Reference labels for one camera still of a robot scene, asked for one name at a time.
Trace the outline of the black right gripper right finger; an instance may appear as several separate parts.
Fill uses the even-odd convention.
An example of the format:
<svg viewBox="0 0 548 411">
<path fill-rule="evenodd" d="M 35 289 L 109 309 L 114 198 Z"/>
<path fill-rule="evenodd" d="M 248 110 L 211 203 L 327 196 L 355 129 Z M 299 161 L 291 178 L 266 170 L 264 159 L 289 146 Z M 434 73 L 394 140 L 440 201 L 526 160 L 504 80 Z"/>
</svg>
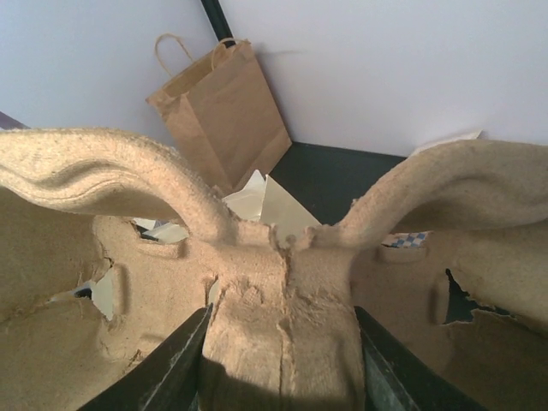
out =
<svg viewBox="0 0 548 411">
<path fill-rule="evenodd" d="M 365 363 L 365 410 L 483 410 L 432 372 L 362 307 L 356 307 Z"/>
</svg>

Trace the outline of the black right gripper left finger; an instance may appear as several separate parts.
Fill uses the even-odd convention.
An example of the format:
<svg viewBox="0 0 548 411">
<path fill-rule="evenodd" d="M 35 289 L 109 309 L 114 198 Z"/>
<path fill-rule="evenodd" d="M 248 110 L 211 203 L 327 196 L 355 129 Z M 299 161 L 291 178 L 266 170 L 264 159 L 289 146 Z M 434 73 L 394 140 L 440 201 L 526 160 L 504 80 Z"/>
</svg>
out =
<svg viewBox="0 0 548 411">
<path fill-rule="evenodd" d="M 196 410 L 200 358 L 211 312 L 211 305 L 198 309 L 137 367 L 80 408 Z"/>
</svg>

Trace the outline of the single brown cup carrier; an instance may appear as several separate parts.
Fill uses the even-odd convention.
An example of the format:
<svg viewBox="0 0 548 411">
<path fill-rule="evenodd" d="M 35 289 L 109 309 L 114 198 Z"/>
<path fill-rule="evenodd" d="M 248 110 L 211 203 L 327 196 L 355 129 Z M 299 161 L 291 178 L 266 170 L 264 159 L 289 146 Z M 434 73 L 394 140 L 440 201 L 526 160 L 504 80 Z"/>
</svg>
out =
<svg viewBox="0 0 548 411">
<path fill-rule="evenodd" d="M 135 218 L 188 237 L 145 239 Z M 430 231 L 423 247 L 381 245 Z M 1 407 L 75 410 L 202 307 L 202 410 L 357 410 L 355 308 L 490 410 L 547 407 L 547 149 L 434 146 L 335 225 L 277 239 L 177 151 L 102 128 L 1 134 Z M 114 316 L 58 293 L 114 270 Z"/>
</svg>

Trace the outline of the cream paper bag with handles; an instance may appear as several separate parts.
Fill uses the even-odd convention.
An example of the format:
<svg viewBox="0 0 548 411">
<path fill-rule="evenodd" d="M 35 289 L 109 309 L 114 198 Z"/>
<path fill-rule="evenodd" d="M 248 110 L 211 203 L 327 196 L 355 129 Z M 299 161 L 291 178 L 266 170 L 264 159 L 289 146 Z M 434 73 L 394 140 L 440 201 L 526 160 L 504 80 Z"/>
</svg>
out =
<svg viewBox="0 0 548 411">
<path fill-rule="evenodd" d="M 223 198 L 223 202 L 240 218 L 274 224 L 277 239 L 287 247 L 289 236 L 300 237 L 304 229 L 319 224 L 319 221 L 299 201 L 270 176 L 262 176 L 255 170 L 243 189 Z M 161 220 L 135 218 L 136 228 L 145 239 L 170 244 L 188 237 L 187 231 L 175 223 Z M 75 289 L 53 295 L 51 302 L 89 298 L 95 307 L 108 319 L 114 316 L 114 270 L 110 268 L 97 279 L 88 280 Z"/>
</svg>

